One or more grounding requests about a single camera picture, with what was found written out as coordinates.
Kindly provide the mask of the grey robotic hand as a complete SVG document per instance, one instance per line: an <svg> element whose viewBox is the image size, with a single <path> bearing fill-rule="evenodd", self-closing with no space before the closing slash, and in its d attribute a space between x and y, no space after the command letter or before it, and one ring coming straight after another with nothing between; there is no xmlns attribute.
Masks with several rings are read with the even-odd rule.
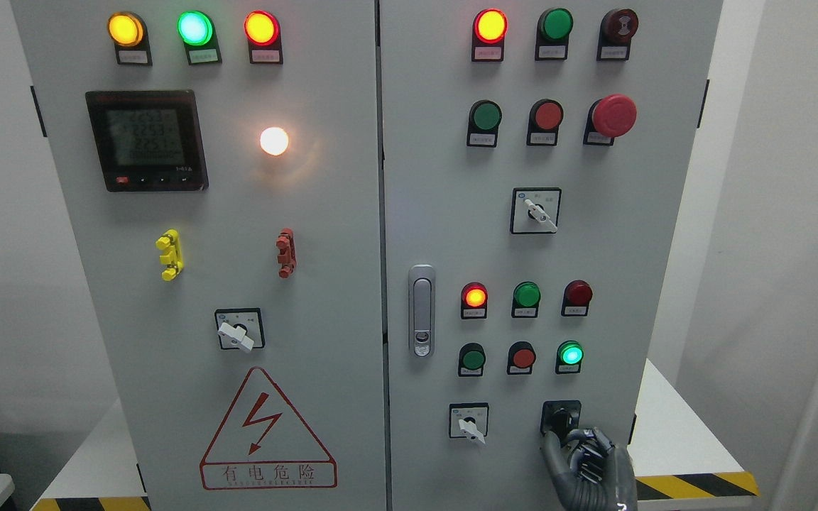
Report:
<svg viewBox="0 0 818 511"><path fill-rule="evenodd" d="M632 459L598 428L575 428L564 439L545 432L541 452L564 510L636 510Z"/></svg>

